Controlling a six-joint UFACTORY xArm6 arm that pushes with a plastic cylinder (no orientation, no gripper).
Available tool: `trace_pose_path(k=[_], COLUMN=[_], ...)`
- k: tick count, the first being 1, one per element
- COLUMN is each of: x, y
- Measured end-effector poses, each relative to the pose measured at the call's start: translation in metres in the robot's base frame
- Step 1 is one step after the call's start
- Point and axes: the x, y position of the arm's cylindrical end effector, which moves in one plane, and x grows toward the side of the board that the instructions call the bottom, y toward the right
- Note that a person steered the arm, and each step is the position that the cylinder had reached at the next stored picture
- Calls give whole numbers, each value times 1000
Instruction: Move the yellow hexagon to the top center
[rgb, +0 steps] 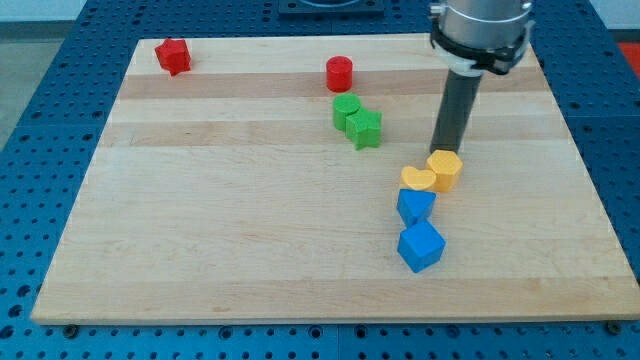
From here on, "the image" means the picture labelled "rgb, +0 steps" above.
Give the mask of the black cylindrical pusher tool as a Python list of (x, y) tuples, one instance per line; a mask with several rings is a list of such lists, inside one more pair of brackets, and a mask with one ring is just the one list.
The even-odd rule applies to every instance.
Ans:
[(481, 76), (448, 72), (429, 148), (431, 152), (459, 151), (481, 79)]

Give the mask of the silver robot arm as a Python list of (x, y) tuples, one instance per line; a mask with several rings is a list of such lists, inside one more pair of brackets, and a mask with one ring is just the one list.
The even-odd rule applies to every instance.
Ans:
[(448, 67), (429, 150), (458, 152), (482, 76), (508, 74), (526, 53), (531, 0), (441, 0), (430, 4), (430, 44)]

